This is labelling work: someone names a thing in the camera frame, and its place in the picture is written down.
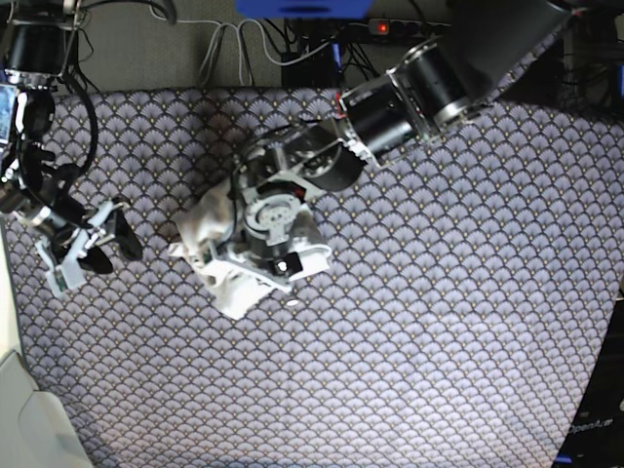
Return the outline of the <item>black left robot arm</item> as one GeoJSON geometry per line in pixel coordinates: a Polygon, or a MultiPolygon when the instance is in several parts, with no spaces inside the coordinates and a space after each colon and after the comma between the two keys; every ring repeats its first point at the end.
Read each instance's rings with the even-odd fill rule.
{"type": "Polygon", "coordinates": [[[470,1],[449,32],[346,93],[337,116],[247,143],[229,178],[226,228],[189,257],[211,288],[288,291],[328,268],[310,202],[352,186],[407,141],[431,143],[479,114],[507,72],[571,17],[570,1],[470,1]]]}

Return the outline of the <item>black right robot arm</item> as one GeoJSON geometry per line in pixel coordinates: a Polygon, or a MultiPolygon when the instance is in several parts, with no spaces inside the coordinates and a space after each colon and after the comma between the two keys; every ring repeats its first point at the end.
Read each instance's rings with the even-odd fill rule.
{"type": "Polygon", "coordinates": [[[128,261],[142,247],[124,211],[124,197],[93,210],[70,195],[98,150],[98,119],[87,93],[90,84],[79,67],[76,39],[97,1],[4,1],[1,49],[1,213],[38,232],[35,248],[47,267],[54,296],[82,287],[87,273],[112,273],[103,246],[114,243],[128,261]],[[43,138],[54,123],[53,92],[63,84],[85,107],[89,144],[82,164],[54,164],[43,138]]]}

